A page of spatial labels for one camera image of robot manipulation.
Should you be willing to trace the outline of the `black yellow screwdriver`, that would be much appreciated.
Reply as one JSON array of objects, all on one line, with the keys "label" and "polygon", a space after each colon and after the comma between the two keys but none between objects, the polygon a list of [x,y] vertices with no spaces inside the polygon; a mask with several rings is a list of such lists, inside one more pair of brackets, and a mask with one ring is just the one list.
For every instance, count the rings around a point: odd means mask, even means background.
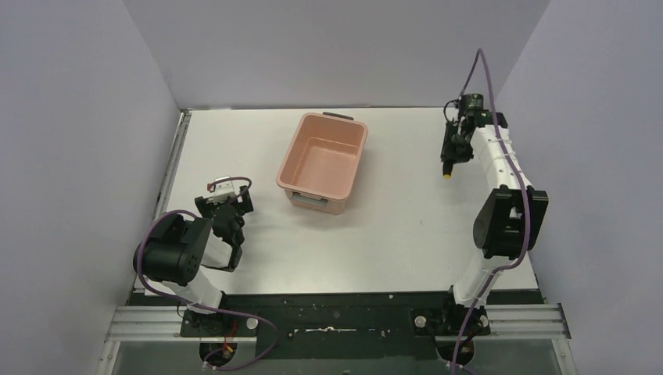
[{"label": "black yellow screwdriver", "polygon": [[453,172],[453,164],[449,162],[444,162],[442,164],[442,173],[445,179],[450,179]]}]

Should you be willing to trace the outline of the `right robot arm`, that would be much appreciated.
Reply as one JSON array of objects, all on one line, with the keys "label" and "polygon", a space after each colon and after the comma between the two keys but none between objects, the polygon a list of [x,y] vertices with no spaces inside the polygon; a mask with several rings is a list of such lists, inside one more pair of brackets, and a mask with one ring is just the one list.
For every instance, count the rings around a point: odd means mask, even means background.
[{"label": "right robot arm", "polygon": [[457,115],[446,120],[442,175],[449,178],[457,164],[477,159],[489,192],[472,227],[478,253],[452,287],[456,304],[473,309],[485,305],[502,272],[533,248],[549,198],[520,167],[503,113],[485,109],[480,94],[464,94],[453,106]]}]

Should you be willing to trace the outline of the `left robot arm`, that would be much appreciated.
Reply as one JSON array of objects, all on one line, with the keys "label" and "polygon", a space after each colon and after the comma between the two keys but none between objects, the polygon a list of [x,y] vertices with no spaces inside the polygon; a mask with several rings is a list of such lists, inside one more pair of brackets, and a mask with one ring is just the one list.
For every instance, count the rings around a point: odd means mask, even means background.
[{"label": "left robot arm", "polygon": [[221,308],[225,293],[201,269],[231,273],[238,267],[245,242],[244,215],[254,210],[249,189],[245,184],[236,191],[230,180],[209,186],[208,196],[194,199],[197,216],[187,220],[185,210],[164,213],[134,253],[139,278],[162,284],[179,302],[202,314],[202,328],[214,336],[228,331],[231,314]]}]

